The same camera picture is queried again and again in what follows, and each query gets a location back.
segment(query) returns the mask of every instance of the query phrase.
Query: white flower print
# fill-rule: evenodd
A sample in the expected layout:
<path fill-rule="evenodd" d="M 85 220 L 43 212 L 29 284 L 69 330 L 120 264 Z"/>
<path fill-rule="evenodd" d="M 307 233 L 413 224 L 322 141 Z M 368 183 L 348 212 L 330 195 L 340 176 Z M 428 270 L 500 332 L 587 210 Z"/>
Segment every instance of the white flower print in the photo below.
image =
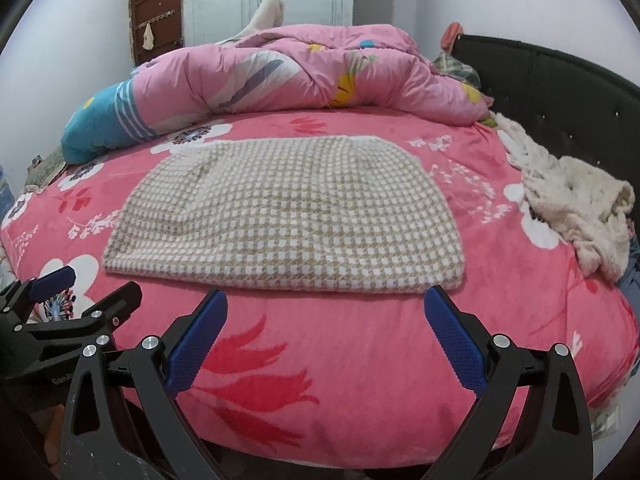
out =
<path fill-rule="evenodd" d="M 454 182 L 460 186 L 462 180 L 473 194 L 479 195 L 481 202 L 477 206 L 468 209 L 467 212 L 473 218 L 479 219 L 482 225 L 490 224 L 511 211 L 510 204 L 502 203 L 502 200 L 496 198 L 496 192 L 491 183 L 483 180 L 482 177 L 463 164 L 450 160 L 449 171 L 437 164 L 432 164 L 429 174 L 441 186 L 443 184 L 452 185 Z"/>
<path fill-rule="evenodd" d="M 16 199 L 11 209 L 9 209 L 7 214 L 4 216 L 2 224 L 0 224 L 0 228 L 5 229 L 11 222 L 20 218 L 20 216 L 22 216 L 22 213 L 27 211 L 27 204 L 29 203 L 29 200 L 31 200 L 31 197 L 33 195 L 34 193 L 24 193 L 20 195 Z"/>
<path fill-rule="evenodd" d="M 156 144 L 151 148 L 151 153 L 161 153 L 169 150 L 169 153 L 178 153 L 185 148 L 192 146 L 201 146 L 205 140 L 212 139 L 228 134 L 231 131 L 231 124 L 223 121 L 214 121 L 213 123 L 196 126 L 193 128 L 185 128 L 179 132 L 168 135 L 166 141 Z"/>
<path fill-rule="evenodd" d="M 104 161 L 107 160 L 109 156 L 103 155 L 94 158 L 91 162 L 83 164 L 76 168 L 76 170 L 63 178 L 59 183 L 58 187 L 60 191 L 66 191 L 67 189 L 71 189 L 73 186 L 78 184 L 82 180 L 86 180 L 94 176 L 98 171 L 100 171 L 104 167 Z"/>
<path fill-rule="evenodd" d="M 520 225 L 531 243 L 540 249 L 549 251 L 555 249 L 560 243 L 560 235 L 553 231 L 546 222 L 533 218 L 529 202 L 524 196 L 524 184 L 509 184 L 504 187 L 503 193 L 510 202 L 515 202 L 520 212 L 523 213 Z"/>
<path fill-rule="evenodd" d="M 571 344 L 571 357 L 575 358 L 580 350 L 582 350 L 582 338 L 580 334 L 574 330 L 574 340 Z"/>
<path fill-rule="evenodd" d="M 426 146 L 427 145 L 427 143 L 423 139 L 408 140 L 407 142 L 410 145 L 412 145 L 414 148 L 420 148 L 422 146 Z"/>
<path fill-rule="evenodd" d="M 81 254 L 67 265 L 75 270 L 76 282 L 71 288 L 63 290 L 53 298 L 49 298 L 37 306 L 38 314 L 43 321 L 77 319 L 94 304 L 94 300 L 89 298 L 86 292 L 91 288 L 98 276 L 98 269 L 100 268 L 98 260 L 90 254 Z M 49 260 L 42 267 L 39 277 L 41 278 L 64 266 L 65 264 L 58 258 Z"/>
<path fill-rule="evenodd" d="M 77 224 L 74 222 L 74 226 L 69 229 L 69 232 L 67 233 L 69 240 L 75 240 L 77 237 L 84 240 L 89 235 L 97 235 L 107 228 L 113 228 L 118 223 L 119 217 L 120 209 L 116 209 L 115 211 L 111 211 L 104 218 L 102 218 L 102 213 L 97 214 L 91 218 L 87 224 Z"/>
<path fill-rule="evenodd" d="M 450 135 L 438 137 L 433 142 L 429 143 L 429 147 L 432 152 L 446 152 L 447 148 L 451 145 L 453 139 Z"/>
<path fill-rule="evenodd" d="M 12 250 L 14 251 L 15 258 L 15 269 L 20 267 L 20 262 L 22 261 L 22 257 L 24 256 L 24 251 L 27 250 L 30 240 L 33 238 L 33 235 L 38 232 L 38 227 L 40 224 L 36 224 L 31 231 L 23 232 L 20 236 L 18 236 L 13 243 Z"/>

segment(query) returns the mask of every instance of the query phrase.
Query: blue gripper pad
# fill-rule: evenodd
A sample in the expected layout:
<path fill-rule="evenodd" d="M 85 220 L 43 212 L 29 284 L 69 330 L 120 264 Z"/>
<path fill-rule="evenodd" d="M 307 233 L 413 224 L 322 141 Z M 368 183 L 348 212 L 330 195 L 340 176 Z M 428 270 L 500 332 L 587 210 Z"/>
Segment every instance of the blue gripper pad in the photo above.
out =
<path fill-rule="evenodd" d="M 166 360 L 164 388 L 170 396 L 191 388 L 202 362 L 226 323 L 226 295 L 222 291 L 199 307 L 184 336 Z"/>
<path fill-rule="evenodd" d="M 480 397 L 487 387 L 484 355 L 436 288 L 424 293 L 424 315 L 462 387 Z"/>
<path fill-rule="evenodd" d="M 62 269 L 33 280 L 29 288 L 29 301 L 33 303 L 44 303 L 49 298 L 53 298 L 63 290 L 67 290 L 74 286 L 76 282 L 76 272 L 73 267 L 62 267 Z"/>

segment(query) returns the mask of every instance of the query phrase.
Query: black clamp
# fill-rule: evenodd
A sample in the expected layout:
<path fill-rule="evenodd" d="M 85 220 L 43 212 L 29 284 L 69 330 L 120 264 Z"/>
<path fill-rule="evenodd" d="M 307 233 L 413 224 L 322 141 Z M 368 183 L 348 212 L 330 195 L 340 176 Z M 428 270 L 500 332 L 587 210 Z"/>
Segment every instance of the black clamp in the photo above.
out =
<path fill-rule="evenodd" d="M 64 480 L 223 480 L 220 467 L 175 402 L 191 387 L 226 322 L 226 296 L 212 290 L 189 316 L 177 318 L 162 337 L 145 337 L 135 348 L 82 350 L 69 389 L 61 440 Z M 154 448 L 138 436 L 122 394 L 135 388 Z"/>
<path fill-rule="evenodd" d="M 140 286 L 129 282 L 79 319 L 27 323 L 37 303 L 75 280 L 74 270 L 63 267 L 0 292 L 0 386 L 28 413 L 64 404 L 82 349 L 88 344 L 114 349 L 113 331 L 140 306 Z"/>
<path fill-rule="evenodd" d="M 424 311 L 460 383 L 477 399 L 423 480 L 591 480 L 589 412 L 568 347 L 530 350 L 492 336 L 439 286 L 425 294 Z M 513 440 L 502 462 L 482 471 L 520 386 L 529 393 Z"/>

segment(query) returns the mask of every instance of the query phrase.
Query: white sock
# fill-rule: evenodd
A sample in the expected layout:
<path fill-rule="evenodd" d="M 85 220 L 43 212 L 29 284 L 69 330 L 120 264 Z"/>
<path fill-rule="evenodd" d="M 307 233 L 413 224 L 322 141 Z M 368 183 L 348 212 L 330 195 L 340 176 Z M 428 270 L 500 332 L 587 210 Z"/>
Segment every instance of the white sock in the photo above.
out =
<path fill-rule="evenodd" d="M 255 11 L 249 25 L 247 25 L 241 32 L 238 32 L 232 38 L 228 40 L 219 41 L 216 44 L 222 46 L 231 46 L 241 38 L 245 38 L 252 34 L 256 34 L 261 30 L 267 30 L 268 28 L 280 27 L 284 21 L 284 2 L 282 0 L 262 0 L 260 6 Z"/>

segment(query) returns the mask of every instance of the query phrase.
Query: white fluffy blanket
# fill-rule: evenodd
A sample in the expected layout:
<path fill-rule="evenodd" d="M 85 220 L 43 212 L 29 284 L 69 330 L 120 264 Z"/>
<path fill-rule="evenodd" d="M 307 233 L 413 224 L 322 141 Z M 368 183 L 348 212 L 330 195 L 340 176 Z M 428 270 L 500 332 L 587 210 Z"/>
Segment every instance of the white fluffy blanket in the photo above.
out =
<path fill-rule="evenodd" d="M 572 156 L 557 159 L 515 121 L 501 114 L 495 120 L 531 208 L 574 245 L 583 275 L 600 270 L 620 279 L 629 256 L 626 215 L 636 200 L 631 184 Z"/>

